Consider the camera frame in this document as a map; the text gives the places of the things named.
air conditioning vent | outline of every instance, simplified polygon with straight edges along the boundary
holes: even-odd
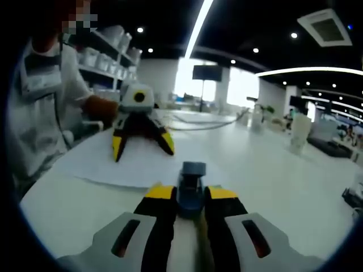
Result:
[[[297,22],[321,47],[352,45],[346,28],[331,8],[303,16]]]

white wall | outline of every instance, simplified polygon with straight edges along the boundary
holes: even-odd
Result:
[[[272,106],[275,109],[274,115],[280,118],[284,116],[285,95],[285,89],[260,79],[258,103]]]
[[[177,59],[142,59],[137,78],[141,83],[151,86],[154,93],[159,94],[159,99],[165,102],[174,90],[177,70]]]

window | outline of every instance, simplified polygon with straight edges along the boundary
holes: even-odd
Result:
[[[255,103],[248,101],[247,97],[259,97],[259,78],[253,73],[231,67],[227,103],[253,109]]]
[[[200,59],[179,59],[174,93],[180,97],[184,94],[200,97],[204,81],[203,100],[214,101],[217,83],[212,80],[193,80],[194,65],[216,65],[216,63]]]

gray gripper housing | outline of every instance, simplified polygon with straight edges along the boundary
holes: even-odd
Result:
[[[323,262],[315,256],[304,256],[294,250],[288,236],[257,213],[226,217],[243,272],[315,271]],[[243,222],[253,222],[265,238],[270,253],[260,258]]]
[[[139,224],[124,256],[118,257],[112,253],[112,248],[129,222]],[[94,235],[92,246],[78,255],[61,257],[58,262],[69,271],[140,272],[143,252],[155,222],[155,217],[125,212]]]

white lab coat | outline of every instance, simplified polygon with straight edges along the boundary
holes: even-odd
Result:
[[[59,52],[60,45],[57,43],[41,55],[51,57]],[[20,64],[31,53],[38,54],[30,42]],[[54,95],[36,101],[26,100],[20,91],[19,67],[15,70],[8,98],[6,145],[16,186],[22,191],[27,190],[67,151],[60,129],[67,105],[80,107],[92,94],[79,73],[75,50],[63,45],[61,55],[61,84],[57,88],[56,100]],[[56,108],[60,126],[56,119]]]

